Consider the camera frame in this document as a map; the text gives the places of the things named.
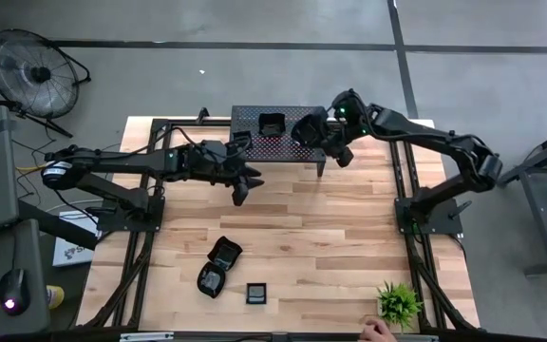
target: potted plant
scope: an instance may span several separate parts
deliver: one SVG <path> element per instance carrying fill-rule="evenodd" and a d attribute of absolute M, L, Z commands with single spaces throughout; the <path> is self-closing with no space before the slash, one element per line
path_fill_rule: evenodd
<path fill-rule="evenodd" d="M 384 290 L 378 289 L 378 310 L 381 319 L 389 325 L 399 325 L 401 332 L 411 327 L 411 320 L 423 307 L 423 302 L 418 302 L 415 291 L 408 285 L 400 283 L 385 283 Z"/>

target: perforated metal platform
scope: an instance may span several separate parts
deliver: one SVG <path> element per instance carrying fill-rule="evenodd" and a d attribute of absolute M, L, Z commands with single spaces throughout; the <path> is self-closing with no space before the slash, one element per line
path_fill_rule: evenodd
<path fill-rule="evenodd" d="M 234 105 L 230 140 L 234 133 L 250 131 L 253 148 L 247 152 L 248 162 L 320 162 L 326 156 L 320 148 L 302 147 L 291 138 L 294 125 L 306 115 L 312 114 L 316 106 L 267 106 Z M 264 138 L 258 134 L 258 116 L 262 113 L 282 113 L 285 117 L 286 132 L 279 138 Z"/>

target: fan grille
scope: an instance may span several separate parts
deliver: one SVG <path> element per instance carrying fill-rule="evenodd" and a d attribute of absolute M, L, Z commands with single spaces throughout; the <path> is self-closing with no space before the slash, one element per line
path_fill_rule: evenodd
<path fill-rule="evenodd" d="M 23 112 L 58 118 L 77 103 L 77 73 L 46 38 L 6 29 L 0 32 L 0 93 Z"/>

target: white paper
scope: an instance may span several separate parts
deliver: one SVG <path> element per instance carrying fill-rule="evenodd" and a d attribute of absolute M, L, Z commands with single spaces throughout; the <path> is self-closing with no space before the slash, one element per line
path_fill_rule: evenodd
<path fill-rule="evenodd" d="M 90 218 L 86 218 L 85 214 L 79 211 L 61 212 L 59 218 L 73 223 L 77 226 L 77 229 L 85 229 L 88 232 L 92 232 L 99 237 L 101 232 L 97 232 L 96 224 L 92 222 Z M 76 244 L 66 242 L 66 240 L 57 237 L 56 244 L 54 245 L 54 258 L 52 259 L 52 266 L 61 267 L 68 265 L 75 265 L 79 263 L 86 263 L 92 261 L 94 252 L 80 247 Z"/>

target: table leg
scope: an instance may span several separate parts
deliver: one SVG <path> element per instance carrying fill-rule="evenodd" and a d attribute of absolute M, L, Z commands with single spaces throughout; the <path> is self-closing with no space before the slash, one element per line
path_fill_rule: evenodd
<path fill-rule="evenodd" d="M 327 163 L 325 161 L 319 162 L 317 164 L 318 178 L 322 177 L 322 175 L 324 174 L 324 165 L 326 164 Z"/>

